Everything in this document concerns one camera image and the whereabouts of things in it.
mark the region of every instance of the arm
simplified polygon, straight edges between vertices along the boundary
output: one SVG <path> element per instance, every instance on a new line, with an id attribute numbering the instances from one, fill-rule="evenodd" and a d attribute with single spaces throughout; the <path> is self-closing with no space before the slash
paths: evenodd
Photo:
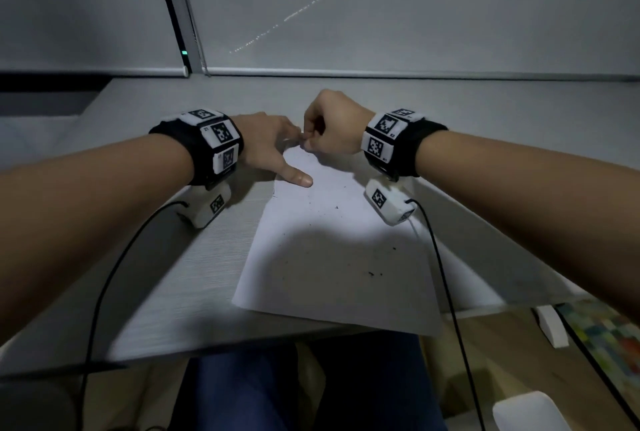
<path id="1" fill-rule="evenodd" d="M 305 115 L 305 147 L 358 152 L 373 114 L 323 91 Z M 555 270 L 640 321 L 640 172 L 449 131 L 423 140 L 415 166 Z"/>
<path id="2" fill-rule="evenodd" d="M 278 138 L 300 129 L 279 116 L 236 116 L 243 158 L 309 186 Z M 75 281 L 133 224 L 193 178 L 188 151 L 149 134 L 0 173 L 0 344 Z"/>

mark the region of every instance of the wristband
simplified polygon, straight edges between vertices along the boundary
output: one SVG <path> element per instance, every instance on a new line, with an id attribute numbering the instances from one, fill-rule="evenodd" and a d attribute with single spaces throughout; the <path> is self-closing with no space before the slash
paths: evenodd
<path id="1" fill-rule="evenodd" d="M 236 170 L 244 148 L 242 135 L 222 112 L 197 109 L 165 118 L 149 134 L 164 134 L 178 141 L 191 155 L 193 179 L 190 185 L 207 189 Z"/>
<path id="2" fill-rule="evenodd" d="M 360 148 L 374 168 L 397 181 L 400 176 L 418 176 L 415 155 L 420 143 L 439 130 L 447 128 L 409 109 L 380 112 L 367 125 Z"/>

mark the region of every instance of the jeans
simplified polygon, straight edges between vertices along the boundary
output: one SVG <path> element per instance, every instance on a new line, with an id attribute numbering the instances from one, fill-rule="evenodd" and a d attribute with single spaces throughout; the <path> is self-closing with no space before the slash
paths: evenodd
<path id="1" fill-rule="evenodd" d="M 376 331 L 309 346 L 326 375 L 315 430 L 446 431 L 418 338 Z M 294 431 L 293 344 L 192 359 L 170 431 Z"/>

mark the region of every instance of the desk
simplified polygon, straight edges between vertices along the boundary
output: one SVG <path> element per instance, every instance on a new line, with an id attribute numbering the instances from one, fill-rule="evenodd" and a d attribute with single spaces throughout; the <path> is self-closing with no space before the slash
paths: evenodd
<path id="1" fill-rule="evenodd" d="M 452 130 L 640 168 L 640 87 L 604 82 L 199 75 L 114 79 L 52 154 L 145 134 L 163 115 L 194 107 L 214 107 L 227 114 L 285 114 L 301 124 L 305 108 L 323 87 L 340 89 L 373 110 L 415 108 Z M 95 361 L 127 364 L 358 330 L 231 305 L 260 215 L 273 192 L 273 181 L 263 173 L 254 175 L 248 170 L 235 175 L 237 203 L 202 232 L 178 224 L 171 213 L 148 227 L 102 305 Z M 450 198 L 421 182 L 415 189 L 444 251 L 456 256 L 447 258 L 453 261 L 447 271 L 462 316 L 584 296 L 580 288 Z M 121 249 L 122 245 L 104 257 L 2 348 L 0 377 L 77 369 L 86 351 L 96 297 Z M 434 279 L 437 286 L 439 277 Z M 441 288 L 437 289 L 445 310 Z"/>

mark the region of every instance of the white paper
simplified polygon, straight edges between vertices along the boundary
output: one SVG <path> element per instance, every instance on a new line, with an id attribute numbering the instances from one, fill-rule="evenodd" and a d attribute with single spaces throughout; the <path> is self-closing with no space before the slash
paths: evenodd
<path id="1" fill-rule="evenodd" d="M 289 164 L 311 188 L 275 181 L 233 297 L 245 309 L 435 335 L 438 312 L 422 224 L 388 226 L 364 197 L 377 176 L 364 156 L 316 157 L 300 147 Z"/>

